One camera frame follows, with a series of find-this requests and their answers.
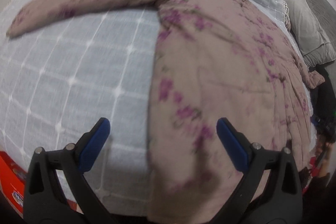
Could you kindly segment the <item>grey pillow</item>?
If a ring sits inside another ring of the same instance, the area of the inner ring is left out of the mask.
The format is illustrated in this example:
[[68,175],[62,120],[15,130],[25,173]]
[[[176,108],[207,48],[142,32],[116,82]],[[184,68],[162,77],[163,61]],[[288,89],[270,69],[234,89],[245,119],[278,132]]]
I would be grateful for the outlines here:
[[306,0],[285,0],[291,30],[308,67],[335,61],[335,49]]

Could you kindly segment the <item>red cardboard box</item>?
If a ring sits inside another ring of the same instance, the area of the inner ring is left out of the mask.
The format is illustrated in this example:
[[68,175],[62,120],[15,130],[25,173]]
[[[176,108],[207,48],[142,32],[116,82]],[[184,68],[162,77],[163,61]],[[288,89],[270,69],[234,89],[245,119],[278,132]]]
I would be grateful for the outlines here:
[[43,175],[40,164],[28,175],[1,151],[1,208],[18,217],[15,223],[84,223],[77,203],[65,198],[57,173]]

